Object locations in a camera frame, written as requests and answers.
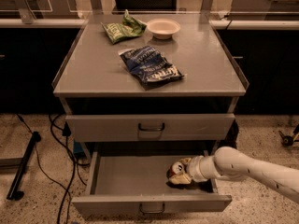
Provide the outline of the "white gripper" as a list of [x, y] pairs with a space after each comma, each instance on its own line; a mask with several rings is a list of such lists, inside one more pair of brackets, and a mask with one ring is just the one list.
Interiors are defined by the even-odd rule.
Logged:
[[206, 178], [202, 175], [200, 170], [201, 159], [203, 159], [203, 156], [180, 159], [179, 162], [187, 166], [187, 173], [170, 173], [168, 177], [169, 181], [174, 185], [189, 185], [192, 180], [196, 183], [206, 182]]

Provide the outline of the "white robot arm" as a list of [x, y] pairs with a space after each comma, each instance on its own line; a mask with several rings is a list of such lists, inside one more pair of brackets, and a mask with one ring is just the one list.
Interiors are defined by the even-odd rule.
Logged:
[[253, 159], [232, 147], [220, 147], [213, 155], [183, 158], [167, 171], [173, 185], [189, 185], [208, 179], [243, 180], [250, 177], [299, 203], [299, 170]]

